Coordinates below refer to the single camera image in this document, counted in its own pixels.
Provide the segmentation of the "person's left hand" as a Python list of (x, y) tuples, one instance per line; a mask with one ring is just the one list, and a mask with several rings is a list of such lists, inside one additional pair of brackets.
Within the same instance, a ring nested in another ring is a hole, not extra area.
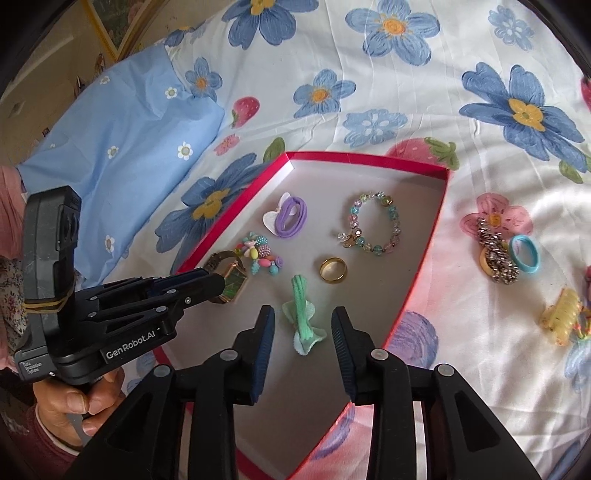
[(117, 368), (106, 373), (87, 393), (47, 378), (33, 384), (37, 413), (41, 424), (62, 444), (73, 449), (82, 440), (69, 420), (69, 415), (88, 415), (81, 429), (92, 437), (125, 398), (121, 390), (124, 371)]

